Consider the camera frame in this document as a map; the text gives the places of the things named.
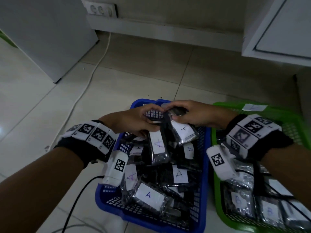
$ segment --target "green plastic basket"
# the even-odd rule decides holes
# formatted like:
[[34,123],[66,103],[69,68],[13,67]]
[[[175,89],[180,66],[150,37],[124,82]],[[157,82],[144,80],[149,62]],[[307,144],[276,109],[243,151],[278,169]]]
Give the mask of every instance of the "green plastic basket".
[[[259,114],[263,117],[269,118],[271,120],[277,120],[283,122],[282,130],[283,132],[291,137],[296,143],[304,145],[306,148],[311,148],[311,143],[309,141],[309,133],[306,125],[303,122],[303,118],[291,111],[280,109],[277,107],[268,106],[264,111],[243,111],[245,103],[234,103],[234,102],[217,102],[214,105],[219,105],[232,109],[240,114]],[[212,129],[212,145],[216,145],[216,129]],[[228,215],[224,213],[221,204],[221,188],[220,179],[214,172],[214,185],[215,185],[215,203],[216,211],[220,219],[227,224],[229,227],[240,231],[250,231],[250,232],[301,232],[300,230],[285,229],[273,227],[268,224],[257,222],[255,220],[248,219],[239,215]]]

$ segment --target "wall socket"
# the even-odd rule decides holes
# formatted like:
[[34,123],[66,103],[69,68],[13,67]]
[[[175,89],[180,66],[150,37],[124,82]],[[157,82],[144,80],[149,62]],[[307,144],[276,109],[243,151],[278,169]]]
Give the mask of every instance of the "wall socket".
[[107,18],[117,18],[117,5],[109,3],[84,1],[84,7],[91,15],[101,15]]

